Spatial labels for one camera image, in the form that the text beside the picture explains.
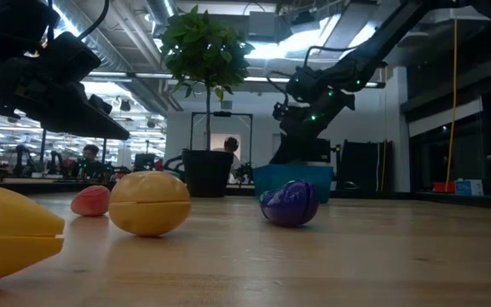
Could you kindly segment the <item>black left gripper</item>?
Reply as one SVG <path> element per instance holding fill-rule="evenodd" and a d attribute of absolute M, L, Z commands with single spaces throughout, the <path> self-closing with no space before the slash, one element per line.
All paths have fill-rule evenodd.
<path fill-rule="evenodd" d="M 52 132 L 127 140 L 130 133 L 108 114 L 110 103 L 90 97 L 81 84 L 58 80 L 39 60 L 15 57 L 0 65 L 0 114 L 18 118 L 15 109 Z"/>

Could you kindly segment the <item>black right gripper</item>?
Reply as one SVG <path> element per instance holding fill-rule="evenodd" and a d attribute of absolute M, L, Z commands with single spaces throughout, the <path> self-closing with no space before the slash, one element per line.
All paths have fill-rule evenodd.
<path fill-rule="evenodd" d="M 342 91 L 324 91 L 307 107 L 293 107 L 277 102 L 273 117 L 280 122 L 285 136 L 293 140 L 282 140 L 271 165 L 286 165 L 310 161 L 313 142 L 336 116 L 345 108 L 355 110 L 355 96 Z"/>

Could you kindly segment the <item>blue plastic tupperware container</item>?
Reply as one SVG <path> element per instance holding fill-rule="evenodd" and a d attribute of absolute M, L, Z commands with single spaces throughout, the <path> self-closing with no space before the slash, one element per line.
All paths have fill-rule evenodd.
<path fill-rule="evenodd" d="M 333 171 L 331 166 L 265 165 L 253 170 L 255 195 L 278 189 L 290 181 L 304 180 L 315 187 L 321 204 L 329 201 Z"/>

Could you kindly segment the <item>purple toy eggplant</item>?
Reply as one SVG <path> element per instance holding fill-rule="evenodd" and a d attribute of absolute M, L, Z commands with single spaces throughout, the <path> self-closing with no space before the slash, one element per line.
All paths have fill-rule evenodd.
<path fill-rule="evenodd" d="M 299 227 L 314 218 L 319 208 L 319 196 L 312 183 L 290 181 L 259 198 L 262 214 L 273 224 Z"/>

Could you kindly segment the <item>dark computer monitor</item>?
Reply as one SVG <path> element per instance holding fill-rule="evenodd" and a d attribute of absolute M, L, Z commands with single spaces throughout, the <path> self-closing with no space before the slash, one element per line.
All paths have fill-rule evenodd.
<path fill-rule="evenodd" d="M 318 138 L 315 140 L 313 161 L 330 163 L 332 156 L 331 142 L 327 139 Z"/>

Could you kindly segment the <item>person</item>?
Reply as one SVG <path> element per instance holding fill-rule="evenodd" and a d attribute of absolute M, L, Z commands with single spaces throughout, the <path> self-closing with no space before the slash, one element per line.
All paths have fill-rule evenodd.
<path fill-rule="evenodd" d="M 88 144 L 83 148 L 83 158 L 75 164 L 72 176 L 76 178 L 101 178 L 105 172 L 105 166 L 96 159 L 99 148 Z"/>
<path fill-rule="evenodd" d="M 229 179 L 228 179 L 230 183 L 238 183 L 244 181 L 244 178 L 241 175 L 239 175 L 237 172 L 237 170 L 241 167 L 240 159 L 235 154 L 239 145 L 240 144 L 238 140 L 230 136 L 224 141 L 222 148 L 214 148 L 214 151 L 226 152 L 233 155 L 233 163 L 230 167 Z"/>

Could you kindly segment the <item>black upright panel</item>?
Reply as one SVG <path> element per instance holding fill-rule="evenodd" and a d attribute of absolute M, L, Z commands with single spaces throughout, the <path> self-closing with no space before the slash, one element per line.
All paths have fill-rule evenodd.
<path fill-rule="evenodd" d="M 338 179 L 362 192 L 393 192 L 393 142 L 344 141 Z"/>

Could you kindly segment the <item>pink toy peach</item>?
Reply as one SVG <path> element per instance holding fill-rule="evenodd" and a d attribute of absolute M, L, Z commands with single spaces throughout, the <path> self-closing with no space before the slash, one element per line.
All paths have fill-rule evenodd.
<path fill-rule="evenodd" d="M 99 217 L 107 213 L 110 190 L 105 186 L 89 186 L 79 192 L 71 203 L 71 210 L 84 217 Z"/>

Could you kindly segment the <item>tan toy potato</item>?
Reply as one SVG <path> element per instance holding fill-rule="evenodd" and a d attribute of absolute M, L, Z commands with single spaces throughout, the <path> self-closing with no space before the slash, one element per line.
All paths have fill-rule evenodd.
<path fill-rule="evenodd" d="M 187 185 L 162 171 L 139 171 L 121 178 L 110 195 L 108 213 L 119 229 L 138 236 L 161 236 L 179 227 L 191 211 Z"/>

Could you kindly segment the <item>green potted plant black pot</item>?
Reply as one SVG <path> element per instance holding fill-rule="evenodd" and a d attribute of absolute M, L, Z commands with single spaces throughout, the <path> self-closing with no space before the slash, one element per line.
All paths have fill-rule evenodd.
<path fill-rule="evenodd" d="M 254 47 L 244 34 L 214 20 L 207 11 L 201 14 L 198 7 L 171 16 L 161 41 L 176 88 L 184 87 L 186 97 L 193 94 L 196 84 L 206 90 L 205 148 L 182 151 L 188 191 L 193 197 L 222 198 L 234 158 L 231 153 L 211 150 L 211 97 L 222 100 L 245 82 L 249 76 L 246 56 Z"/>

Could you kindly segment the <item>yellow toy banana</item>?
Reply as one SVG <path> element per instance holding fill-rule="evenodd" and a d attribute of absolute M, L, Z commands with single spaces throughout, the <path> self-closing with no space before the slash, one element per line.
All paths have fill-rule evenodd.
<path fill-rule="evenodd" d="M 0 188 L 0 279 L 58 254 L 64 227 L 44 206 Z"/>

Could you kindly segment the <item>blue and white box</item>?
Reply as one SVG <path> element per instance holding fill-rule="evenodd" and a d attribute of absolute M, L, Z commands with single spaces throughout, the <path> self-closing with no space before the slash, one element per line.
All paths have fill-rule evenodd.
<path fill-rule="evenodd" d="M 481 179 L 460 179 L 454 182 L 455 193 L 464 196 L 484 196 Z"/>

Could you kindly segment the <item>black metal stand frame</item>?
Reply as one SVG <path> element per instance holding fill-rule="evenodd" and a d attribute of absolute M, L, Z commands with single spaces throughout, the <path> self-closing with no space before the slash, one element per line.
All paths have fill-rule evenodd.
<path fill-rule="evenodd" d="M 72 171 L 79 159 L 83 158 L 83 148 L 93 144 L 99 148 L 96 159 L 105 161 L 107 140 L 93 137 L 50 136 L 41 150 L 44 173 L 47 176 L 76 178 Z"/>
<path fill-rule="evenodd" d="M 253 115 L 229 111 L 192 112 L 190 115 L 188 149 L 204 150 L 207 142 L 206 120 L 210 119 L 209 149 L 222 148 L 228 137 L 239 141 L 238 157 L 241 162 L 251 162 Z"/>

